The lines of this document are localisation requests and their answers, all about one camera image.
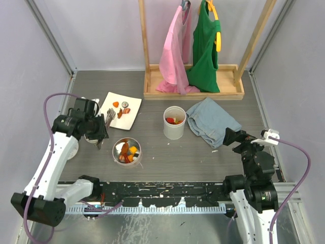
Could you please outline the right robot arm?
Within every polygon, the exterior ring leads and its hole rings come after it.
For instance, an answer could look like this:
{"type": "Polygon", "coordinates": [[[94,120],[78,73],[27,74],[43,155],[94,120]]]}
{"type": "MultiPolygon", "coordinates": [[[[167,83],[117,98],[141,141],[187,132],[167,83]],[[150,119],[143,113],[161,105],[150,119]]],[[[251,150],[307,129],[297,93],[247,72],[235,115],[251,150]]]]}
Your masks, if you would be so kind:
{"type": "Polygon", "coordinates": [[[240,154],[244,173],[225,177],[223,195],[235,206],[243,243],[270,243],[270,223],[279,208],[272,182],[274,157],[264,151],[263,139],[226,128],[223,144],[234,142],[239,143],[233,152],[240,154]]]}

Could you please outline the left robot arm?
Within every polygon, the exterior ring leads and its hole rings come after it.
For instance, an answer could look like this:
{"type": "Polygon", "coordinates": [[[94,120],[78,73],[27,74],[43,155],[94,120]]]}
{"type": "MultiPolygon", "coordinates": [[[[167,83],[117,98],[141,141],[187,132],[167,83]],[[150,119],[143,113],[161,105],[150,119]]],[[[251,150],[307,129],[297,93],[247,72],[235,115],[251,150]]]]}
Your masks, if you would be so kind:
{"type": "Polygon", "coordinates": [[[22,193],[14,193],[11,204],[25,219],[56,227],[66,209],[87,198],[97,201],[102,195],[100,180],[83,175],[65,190],[57,185],[66,162],[82,137],[102,142],[107,139],[106,116],[98,99],[77,98],[66,115],[58,116],[50,128],[50,141],[33,178],[22,193]]]}

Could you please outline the blue denim shorts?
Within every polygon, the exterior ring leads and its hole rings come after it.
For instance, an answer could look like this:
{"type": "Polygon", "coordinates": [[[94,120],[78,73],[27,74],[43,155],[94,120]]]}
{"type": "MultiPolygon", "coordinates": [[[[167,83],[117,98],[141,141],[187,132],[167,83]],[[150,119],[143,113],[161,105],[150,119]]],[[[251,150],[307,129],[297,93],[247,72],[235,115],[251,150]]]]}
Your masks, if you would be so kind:
{"type": "Polygon", "coordinates": [[[226,128],[239,131],[242,126],[211,98],[206,98],[186,111],[191,131],[216,149],[223,143],[226,128]]]}

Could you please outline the tall white cylinder container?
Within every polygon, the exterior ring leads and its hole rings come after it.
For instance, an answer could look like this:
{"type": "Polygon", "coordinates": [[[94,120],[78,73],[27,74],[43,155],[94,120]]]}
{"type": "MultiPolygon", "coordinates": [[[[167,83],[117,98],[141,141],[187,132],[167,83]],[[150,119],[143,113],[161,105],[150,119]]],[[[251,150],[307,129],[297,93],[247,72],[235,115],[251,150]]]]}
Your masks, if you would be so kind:
{"type": "Polygon", "coordinates": [[[183,136],[185,122],[186,122],[186,113],[179,106],[168,107],[163,114],[164,119],[164,135],[170,140],[177,140],[183,136]],[[165,118],[175,117],[178,120],[183,120],[183,123],[179,125],[171,125],[166,122],[165,118]]]}

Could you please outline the metal tongs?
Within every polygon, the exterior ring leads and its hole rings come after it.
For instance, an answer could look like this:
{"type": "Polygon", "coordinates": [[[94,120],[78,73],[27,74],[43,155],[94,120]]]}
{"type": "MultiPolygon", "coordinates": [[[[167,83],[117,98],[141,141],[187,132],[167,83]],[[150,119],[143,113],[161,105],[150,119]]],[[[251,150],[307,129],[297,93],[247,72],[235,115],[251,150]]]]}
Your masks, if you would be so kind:
{"type": "Polygon", "coordinates": [[[105,126],[106,126],[106,129],[109,129],[110,124],[111,124],[112,120],[115,118],[115,116],[116,116],[116,112],[114,111],[113,108],[110,108],[110,109],[107,111],[106,119],[105,119],[105,126]]]}

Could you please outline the orange food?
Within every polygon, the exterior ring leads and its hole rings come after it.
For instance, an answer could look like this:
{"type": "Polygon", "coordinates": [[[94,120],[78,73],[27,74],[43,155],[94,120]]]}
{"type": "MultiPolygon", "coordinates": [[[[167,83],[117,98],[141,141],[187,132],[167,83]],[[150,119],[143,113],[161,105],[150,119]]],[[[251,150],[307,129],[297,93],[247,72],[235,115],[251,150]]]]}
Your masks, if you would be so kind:
{"type": "Polygon", "coordinates": [[[166,122],[171,124],[171,125],[179,125],[181,123],[183,123],[183,120],[178,120],[175,117],[167,117],[165,118],[166,122]]]}

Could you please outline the pink metal bowl container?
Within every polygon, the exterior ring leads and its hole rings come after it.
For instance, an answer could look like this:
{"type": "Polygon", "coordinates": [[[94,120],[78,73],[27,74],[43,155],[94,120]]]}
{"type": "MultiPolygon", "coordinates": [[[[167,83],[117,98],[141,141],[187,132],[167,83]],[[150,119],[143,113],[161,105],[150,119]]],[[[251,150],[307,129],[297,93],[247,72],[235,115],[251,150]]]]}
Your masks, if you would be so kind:
{"type": "Polygon", "coordinates": [[[142,155],[142,148],[134,138],[119,139],[112,148],[114,162],[124,168],[134,168],[141,164],[142,155]]]}

